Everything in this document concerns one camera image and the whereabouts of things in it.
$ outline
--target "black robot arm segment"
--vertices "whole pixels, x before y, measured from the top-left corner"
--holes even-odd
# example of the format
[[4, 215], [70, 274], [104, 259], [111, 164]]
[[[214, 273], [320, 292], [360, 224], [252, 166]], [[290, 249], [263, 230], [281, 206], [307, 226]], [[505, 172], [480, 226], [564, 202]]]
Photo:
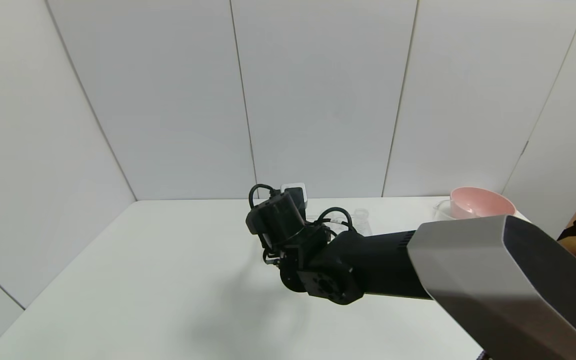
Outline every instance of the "black robot arm segment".
[[[414, 231], [365, 237], [354, 229], [350, 214], [338, 207], [308, 222], [295, 196], [271, 189], [270, 198], [253, 206], [246, 218], [250, 232], [259, 235], [263, 259], [279, 268], [288, 289], [340, 305], [364, 294], [430, 299], [407, 249]], [[325, 225], [330, 221], [325, 215], [333, 211], [345, 213], [343, 224], [349, 228], [334, 239]]]

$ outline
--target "pink bowl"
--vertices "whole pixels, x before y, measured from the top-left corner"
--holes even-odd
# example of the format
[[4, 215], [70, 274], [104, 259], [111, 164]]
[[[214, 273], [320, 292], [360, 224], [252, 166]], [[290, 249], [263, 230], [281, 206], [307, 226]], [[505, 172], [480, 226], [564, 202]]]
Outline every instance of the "pink bowl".
[[450, 213], [455, 219], [514, 215], [517, 208], [510, 200], [480, 187], [457, 187], [450, 193]]

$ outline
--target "white tabletop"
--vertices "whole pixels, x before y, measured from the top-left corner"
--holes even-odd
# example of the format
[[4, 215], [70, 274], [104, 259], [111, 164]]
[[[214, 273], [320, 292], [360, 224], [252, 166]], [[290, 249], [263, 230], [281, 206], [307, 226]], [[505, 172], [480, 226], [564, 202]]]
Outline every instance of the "white tabletop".
[[[369, 211], [374, 234], [414, 230], [445, 197], [311, 199]], [[431, 300], [346, 306], [285, 289], [245, 225], [246, 200], [139, 201], [0, 338], [1, 359], [475, 360]]]

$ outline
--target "black cable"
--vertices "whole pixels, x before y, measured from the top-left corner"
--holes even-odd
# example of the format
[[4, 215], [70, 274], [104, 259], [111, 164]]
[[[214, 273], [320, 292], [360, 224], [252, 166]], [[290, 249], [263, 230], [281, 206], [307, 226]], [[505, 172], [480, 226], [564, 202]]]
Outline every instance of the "black cable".
[[342, 225], [346, 225], [348, 227], [348, 229], [357, 232], [353, 226], [353, 219], [352, 219], [352, 217], [350, 217], [350, 213], [347, 212], [345, 209], [342, 209], [341, 207], [330, 207], [329, 209], [322, 212], [321, 215], [319, 215], [319, 217], [317, 218], [317, 221], [322, 221], [324, 219], [324, 217], [326, 215], [330, 214], [331, 212], [340, 212], [341, 214], [344, 214], [346, 220], [348, 220], [348, 224], [342, 224]]
[[274, 188], [273, 188], [272, 186], [270, 186], [270, 185], [266, 185], [266, 184], [256, 184], [256, 185], [254, 185], [254, 186], [250, 189], [250, 192], [248, 193], [248, 204], [250, 205], [250, 208], [251, 208], [251, 209], [255, 207], [254, 203], [252, 202], [252, 197], [254, 196], [255, 191], [256, 191], [257, 189], [266, 189], [266, 190], [270, 191], [270, 196], [273, 196], [273, 193], [275, 193], [275, 192], [277, 191], [276, 189], [274, 189]]

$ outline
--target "robotic arm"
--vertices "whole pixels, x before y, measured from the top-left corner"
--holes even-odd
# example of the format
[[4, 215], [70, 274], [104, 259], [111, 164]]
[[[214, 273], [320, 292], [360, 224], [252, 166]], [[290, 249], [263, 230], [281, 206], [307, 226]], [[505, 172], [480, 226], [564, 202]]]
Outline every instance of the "robotic arm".
[[[270, 198], [252, 203], [258, 187]], [[283, 284], [339, 305], [364, 294], [435, 300], [495, 360], [576, 360], [576, 258], [513, 216], [363, 236], [332, 207], [306, 221], [305, 193], [255, 185], [246, 225]], [[342, 212], [335, 234], [326, 215]]]

